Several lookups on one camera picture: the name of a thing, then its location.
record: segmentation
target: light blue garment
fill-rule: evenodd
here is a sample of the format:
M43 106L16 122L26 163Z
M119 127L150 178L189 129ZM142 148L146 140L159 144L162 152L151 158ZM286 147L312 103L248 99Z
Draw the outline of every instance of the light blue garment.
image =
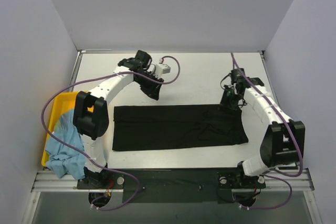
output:
M54 135L84 151L81 137L72 123L73 118L73 109L61 115L54 127ZM84 178L85 157L82 154L57 142L52 137L48 139L46 152L49 154L46 165L55 172L58 178L66 173L71 174L74 179Z

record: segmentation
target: white wall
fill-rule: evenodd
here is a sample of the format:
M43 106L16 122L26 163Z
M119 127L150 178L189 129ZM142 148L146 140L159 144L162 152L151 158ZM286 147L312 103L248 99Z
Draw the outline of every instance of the white wall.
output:
M79 49L266 49L293 0L52 0Z
M336 1L294 0L266 50L282 108L306 125L309 167L324 223L336 220Z
M46 134L40 111L77 55L50 0L0 0L0 216L20 223Z

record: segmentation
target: yellow plastic basket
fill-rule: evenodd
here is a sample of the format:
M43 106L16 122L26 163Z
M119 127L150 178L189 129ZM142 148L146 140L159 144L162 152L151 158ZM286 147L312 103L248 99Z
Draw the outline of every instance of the yellow plastic basket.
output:
M56 122L58 121L59 117L63 115L65 112L73 109L75 107L75 100L76 95L78 92L69 92L69 93L61 93L54 99L54 104L52 105L53 109L51 110L50 121L48 125L48 129L53 132ZM46 137L46 143L44 146L44 151L42 155L41 164L46 166L47 161L49 160L49 155L46 153L46 145L49 139L49 134Z

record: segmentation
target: black garment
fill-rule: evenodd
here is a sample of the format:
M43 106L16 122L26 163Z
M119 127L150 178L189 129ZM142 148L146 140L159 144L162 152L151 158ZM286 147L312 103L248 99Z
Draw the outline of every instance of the black garment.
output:
M219 105L118 106L114 108L114 151L165 150L248 142L241 110Z

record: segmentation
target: white table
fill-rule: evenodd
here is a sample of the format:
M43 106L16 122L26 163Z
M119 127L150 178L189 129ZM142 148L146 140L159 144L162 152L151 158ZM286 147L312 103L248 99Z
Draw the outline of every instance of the white table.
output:
M232 69L230 54L186 54L186 53L150 53L153 62L165 55L176 57L181 64L181 74L176 82L162 86L158 101L142 93L137 83L128 85L109 105L110 124L104 135L104 148L110 168L212 168L236 167L240 161L251 158L259 151L266 127L248 105L243 108L242 121L249 137L246 144L233 146L197 147L178 150L157 151L112 151L113 107L122 105L181 105L181 104L219 104L223 90L219 86L221 79ZM83 54L76 81L111 74L123 58L134 54ZM246 75L259 77L271 92L269 80L259 53L235 54L240 67ZM173 60L165 61L171 66L170 74L164 75L165 81L174 78L177 67ZM74 91L90 90L99 82L76 86Z

